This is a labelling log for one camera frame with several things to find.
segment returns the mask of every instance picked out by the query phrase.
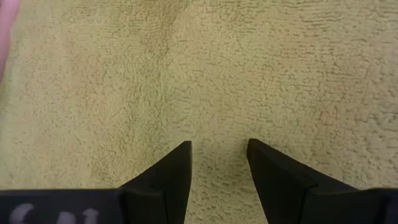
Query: black plastic object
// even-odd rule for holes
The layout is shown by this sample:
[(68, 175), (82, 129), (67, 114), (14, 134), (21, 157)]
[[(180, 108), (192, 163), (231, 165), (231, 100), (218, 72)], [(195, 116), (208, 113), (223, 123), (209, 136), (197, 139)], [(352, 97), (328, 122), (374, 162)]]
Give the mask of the black plastic object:
[(270, 224), (398, 223), (398, 190), (358, 190), (250, 139), (247, 157)]
[(0, 223), (183, 224), (191, 176), (185, 141), (118, 189), (0, 191)]

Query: yellow towel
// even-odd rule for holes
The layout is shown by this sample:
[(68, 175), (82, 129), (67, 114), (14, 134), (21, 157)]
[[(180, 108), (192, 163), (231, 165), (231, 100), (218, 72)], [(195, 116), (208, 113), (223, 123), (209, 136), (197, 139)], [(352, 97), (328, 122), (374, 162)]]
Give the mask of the yellow towel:
[(192, 140), (187, 223), (265, 223), (249, 138), (397, 187), (397, 21), (395, 0), (24, 0), (0, 188), (117, 187)]

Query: towel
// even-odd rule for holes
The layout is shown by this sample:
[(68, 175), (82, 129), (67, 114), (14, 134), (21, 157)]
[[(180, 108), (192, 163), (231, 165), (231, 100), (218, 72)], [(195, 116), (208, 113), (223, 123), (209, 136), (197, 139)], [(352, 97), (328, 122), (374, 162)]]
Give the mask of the towel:
[(395, 0), (24, 0), (12, 39), (1, 189), (118, 187), (191, 140), (186, 223), (265, 223), (249, 138), (398, 186)]

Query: skin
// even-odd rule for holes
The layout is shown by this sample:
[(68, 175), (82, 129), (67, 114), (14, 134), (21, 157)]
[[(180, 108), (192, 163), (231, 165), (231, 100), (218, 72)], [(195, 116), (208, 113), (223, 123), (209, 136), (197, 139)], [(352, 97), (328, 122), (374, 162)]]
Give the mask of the skin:
[(11, 29), (17, 16), (18, 7), (19, 0), (0, 0), (0, 83), (4, 75)]

